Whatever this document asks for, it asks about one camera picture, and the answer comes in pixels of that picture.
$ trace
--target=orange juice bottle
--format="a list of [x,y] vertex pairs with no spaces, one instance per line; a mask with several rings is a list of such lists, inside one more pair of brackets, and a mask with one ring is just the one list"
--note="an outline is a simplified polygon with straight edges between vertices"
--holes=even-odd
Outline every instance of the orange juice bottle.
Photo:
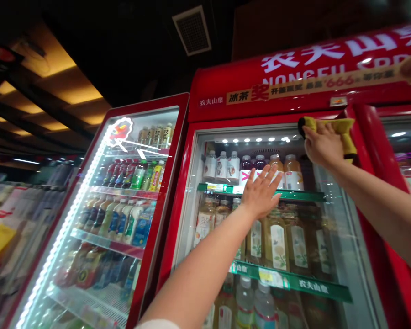
[[285,182],[288,190],[304,191],[300,163],[294,154],[288,154],[285,161]]

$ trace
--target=white bottle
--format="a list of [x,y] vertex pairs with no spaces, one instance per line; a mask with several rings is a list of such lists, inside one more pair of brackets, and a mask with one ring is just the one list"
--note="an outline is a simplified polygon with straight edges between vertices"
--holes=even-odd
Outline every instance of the white bottle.
[[251,289],[251,279],[241,276],[236,288],[236,328],[251,328],[253,324],[254,292]]
[[237,157],[237,152],[232,151],[232,156],[228,159],[228,164],[227,164],[227,179],[233,185],[237,185],[239,183],[240,164],[241,164],[241,160]]
[[254,323],[258,329],[275,328],[274,299],[269,293],[269,286],[258,282],[254,296]]
[[228,165],[227,154],[225,151],[222,151],[221,156],[217,159],[217,162],[216,162],[216,175],[215,175],[216,181],[228,182],[227,181],[227,165]]
[[205,166],[204,166],[204,174],[203,178],[204,180],[210,180],[212,183],[215,179],[215,173],[216,173],[216,155],[215,151],[210,151],[209,155],[205,159]]

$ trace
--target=shelf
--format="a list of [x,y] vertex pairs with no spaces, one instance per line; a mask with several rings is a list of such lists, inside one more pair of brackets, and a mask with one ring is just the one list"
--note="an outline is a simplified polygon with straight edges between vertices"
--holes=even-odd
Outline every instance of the shelf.
[[99,235],[91,234],[77,228],[72,229],[70,235],[79,240],[89,242],[99,247],[106,248],[117,253],[138,259],[143,259],[143,254],[145,253],[145,249],[143,248],[134,247],[129,244],[124,244],[117,241],[112,241],[110,239],[101,237]]
[[[241,196],[243,194],[243,186],[228,185],[228,184],[212,184],[199,183],[198,191],[213,191],[216,194]],[[309,201],[309,202],[326,202],[324,193],[310,192],[310,191],[293,191],[293,190],[277,190],[281,193],[280,200],[294,200],[294,201]]]
[[121,288],[115,284],[99,290],[51,285],[47,293],[51,299],[94,329],[126,327],[130,307],[120,299]]
[[139,199],[157,200],[159,192],[129,190],[115,187],[92,186],[92,192],[111,194],[115,196],[135,197]]
[[229,272],[260,280],[272,287],[286,290],[298,290],[341,302],[352,303],[352,295],[350,294],[348,287],[318,280],[313,277],[301,276],[238,260],[233,261]]

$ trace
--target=beverage cooler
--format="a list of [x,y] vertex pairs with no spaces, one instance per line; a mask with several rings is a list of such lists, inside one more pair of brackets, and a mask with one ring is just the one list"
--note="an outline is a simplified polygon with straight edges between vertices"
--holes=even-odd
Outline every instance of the beverage cooler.
[[135,325],[155,291],[188,99],[107,113],[5,327]]
[[[411,328],[411,270],[311,163],[297,129],[305,116],[355,119],[353,164],[379,174],[388,150],[370,144],[386,136],[362,104],[409,101],[411,26],[198,70],[158,289],[240,205],[249,170],[276,164],[280,203],[251,227],[203,328]],[[395,152],[409,159],[411,143]]]

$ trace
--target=price tag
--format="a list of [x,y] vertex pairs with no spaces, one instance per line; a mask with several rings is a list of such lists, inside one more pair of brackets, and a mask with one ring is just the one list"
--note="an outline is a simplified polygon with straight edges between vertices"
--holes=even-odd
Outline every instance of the price tag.
[[259,267],[260,282],[272,287],[283,288],[283,278],[280,273]]

